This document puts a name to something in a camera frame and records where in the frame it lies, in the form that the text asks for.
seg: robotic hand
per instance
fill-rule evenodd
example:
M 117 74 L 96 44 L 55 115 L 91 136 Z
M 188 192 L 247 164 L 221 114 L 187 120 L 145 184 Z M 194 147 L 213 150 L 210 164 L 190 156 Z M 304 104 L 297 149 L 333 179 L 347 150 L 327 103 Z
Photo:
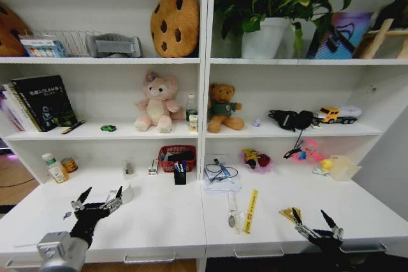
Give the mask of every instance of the robotic hand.
M 122 205 L 122 187 L 116 196 L 105 203 L 84 204 L 92 187 L 82 193 L 71 205 L 78 221 L 68 232 L 47 233 L 37 244 L 44 259 L 39 272 L 79 272 L 85 262 L 86 251 L 92 244 L 95 226 Z
M 332 265 L 330 271 L 353 271 L 354 267 L 349 262 L 347 255 L 341 250 L 343 244 L 343 228 L 338 227 L 336 223 L 323 210 L 323 218 L 329 225 L 331 231 L 322 229 L 310 229 L 303 225 L 301 218 L 294 208 L 292 208 L 295 218 L 295 229 L 314 245 L 317 245 L 327 256 L 329 265 Z

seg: gray pouch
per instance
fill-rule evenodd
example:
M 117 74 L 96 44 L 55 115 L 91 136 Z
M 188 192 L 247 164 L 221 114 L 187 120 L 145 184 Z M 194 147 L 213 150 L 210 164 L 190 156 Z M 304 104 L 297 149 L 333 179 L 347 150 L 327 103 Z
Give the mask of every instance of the gray pouch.
M 142 45 L 136 36 L 87 34 L 85 44 L 91 57 L 143 57 Z

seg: wooden floor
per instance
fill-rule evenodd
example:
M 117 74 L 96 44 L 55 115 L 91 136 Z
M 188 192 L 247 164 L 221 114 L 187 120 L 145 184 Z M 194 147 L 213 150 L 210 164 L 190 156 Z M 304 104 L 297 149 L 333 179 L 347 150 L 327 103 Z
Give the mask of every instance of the wooden floor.
M 0 155 L 0 186 L 15 185 L 33 178 L 15 155 Z M 18 204 L 38 186 L 36 180 L 15 186 L 0 188 L 0 205 Z M 195 272 L 196 261 L 178 260 L 170 264 L 86 264 L 83 272 Z

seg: green shirt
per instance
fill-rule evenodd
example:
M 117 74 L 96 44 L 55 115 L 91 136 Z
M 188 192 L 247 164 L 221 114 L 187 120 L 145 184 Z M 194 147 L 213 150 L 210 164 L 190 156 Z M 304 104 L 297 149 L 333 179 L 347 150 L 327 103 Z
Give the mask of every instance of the green shirt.
M 232 114 L 231 111 L 235 111 L 236 107 L 237 107 L 236 102 L 228 103 L 211 102 L 211 114 L 231 116 Z

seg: plastic bottle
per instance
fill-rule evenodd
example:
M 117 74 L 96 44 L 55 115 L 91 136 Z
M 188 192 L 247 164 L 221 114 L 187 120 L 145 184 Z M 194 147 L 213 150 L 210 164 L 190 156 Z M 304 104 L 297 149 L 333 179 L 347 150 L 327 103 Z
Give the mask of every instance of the plastic bottle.
M 198 115 L 196 95 L 194 94 L 189 94 L 189 102 L 187 103 L 187 108 L 186 108 L 186 120 L 187 121 L 190 121 L 189 119 L 190 115 Z
M 46 153 L 41 156 L 48 166 L 48 171 L 57 183 L 63 183 L 68 180 L 69 175 L 65 167 L 55 159 L 51 153 Z

